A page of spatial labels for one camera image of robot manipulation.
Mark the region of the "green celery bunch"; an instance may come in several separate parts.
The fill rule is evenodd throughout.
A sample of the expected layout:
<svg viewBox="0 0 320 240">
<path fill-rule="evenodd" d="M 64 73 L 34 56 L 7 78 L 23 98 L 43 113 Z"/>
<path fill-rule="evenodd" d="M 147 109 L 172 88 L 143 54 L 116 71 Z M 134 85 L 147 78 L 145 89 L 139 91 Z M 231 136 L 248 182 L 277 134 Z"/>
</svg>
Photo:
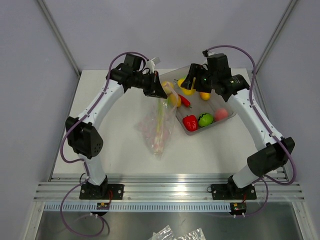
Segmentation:
<svg viewBox="0 0 320 240">
<path fill-rule="evenodd" d="M 157 115 L 156 115 L 156 128 L 154 137 L 154 153 L 156 155 L 162 155 L 164 148 L 167 144 L 169 132 L 166 126 L 167 119 L 168 100 L 158 99 L 157 101 Z"/>
</svg>

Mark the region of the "orange yellow mango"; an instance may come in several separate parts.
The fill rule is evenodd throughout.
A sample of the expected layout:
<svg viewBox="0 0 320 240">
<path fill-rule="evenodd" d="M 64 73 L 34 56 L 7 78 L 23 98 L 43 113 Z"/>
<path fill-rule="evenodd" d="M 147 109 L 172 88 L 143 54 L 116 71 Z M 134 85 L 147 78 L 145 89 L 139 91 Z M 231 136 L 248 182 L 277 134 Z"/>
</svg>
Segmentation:
<svg viewBox="0 0 320 240">
<path fill-rule="evenodd" d="M 211 98 L 211 94 L 207 92 L 200 92 L 199 95 L 204 101 L 208 101 Z"/>
</svg>

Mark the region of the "clear zip top bag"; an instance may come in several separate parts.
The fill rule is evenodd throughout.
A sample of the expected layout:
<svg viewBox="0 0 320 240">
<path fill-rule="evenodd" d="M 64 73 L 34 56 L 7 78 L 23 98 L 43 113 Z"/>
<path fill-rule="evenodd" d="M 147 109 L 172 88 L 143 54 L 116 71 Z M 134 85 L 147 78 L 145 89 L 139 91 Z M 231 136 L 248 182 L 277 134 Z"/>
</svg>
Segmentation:
<svg viewBox="0 0 320 240">
<path fill-rule="evenodd" d="M 162 158 L 169 144 L 174 130 L 176 112 L 181 105 L 174 83 L 164 81 L 162 88 L 167 98 L 154 100 L 143 118 L 135 125 L 148 152 L 157 160 Z"/>
</svg>

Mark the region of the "red bell pepper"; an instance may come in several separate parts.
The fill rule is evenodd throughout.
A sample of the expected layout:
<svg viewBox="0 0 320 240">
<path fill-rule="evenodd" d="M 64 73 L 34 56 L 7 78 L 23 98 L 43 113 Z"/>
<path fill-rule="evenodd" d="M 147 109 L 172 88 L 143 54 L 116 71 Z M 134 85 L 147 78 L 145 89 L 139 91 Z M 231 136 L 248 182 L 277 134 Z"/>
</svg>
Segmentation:
<svg viewBox="0 0 320 240">
<path fill-rule="evenodd" d="M 187 115 L 182 119 L 182 123 L 189 132 L 194 132 L 198 129 L 198 120 L 195 115 Z"/>
</svg>

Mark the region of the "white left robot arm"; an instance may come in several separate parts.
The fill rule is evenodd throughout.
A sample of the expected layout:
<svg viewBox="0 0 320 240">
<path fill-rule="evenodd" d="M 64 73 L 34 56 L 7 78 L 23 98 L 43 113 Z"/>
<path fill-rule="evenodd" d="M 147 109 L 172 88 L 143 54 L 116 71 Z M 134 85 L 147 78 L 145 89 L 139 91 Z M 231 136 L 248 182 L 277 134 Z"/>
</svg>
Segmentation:
<svg viewBox="0 0 320 240">
<path fill-rule="evenodd" d="M 66 135 L 62 142 L 68 143 L 78 155 L 76 161 L 83 163 L 86 182 L 92 185 L 90 193 L 97 199 L 108 194 L 108 186 L 103 183 L 107 177 L 98 157 L 104 141 L 98 130 L 111 107 L 130 88 L 141 89 L 147 97 L 168 97 L 155 70 L 159 58 L 148 59 L 134 51 L 122 53 L 122 56 L 122 63 L 109 67 L 104 86 L 85 110 L 65 121 Z"/>
</svg>

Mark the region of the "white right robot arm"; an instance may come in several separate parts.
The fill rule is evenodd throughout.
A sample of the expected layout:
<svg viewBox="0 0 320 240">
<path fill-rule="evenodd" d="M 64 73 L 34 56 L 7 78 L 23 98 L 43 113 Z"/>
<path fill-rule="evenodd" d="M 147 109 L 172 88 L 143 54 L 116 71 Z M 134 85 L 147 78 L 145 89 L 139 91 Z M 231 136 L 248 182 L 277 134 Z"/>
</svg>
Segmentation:
<svg viewBox="0 0 320 240">
<path fill-rule="evenodd" d="M 257 152 L 249 156 L 245 167 L 228 180 L 226 190 L 230 197 L 239 198 L 247 186 L 290 160 L 294 140 L 283 137 L 273 127 L 256 104 L 251 85 L 241 74 L 232 74 L 225 54 L 207 56 L 206 64 L 192 63 L 181 87 L 221 96 L 236 110 L 253 139 Z"/>
</svg>

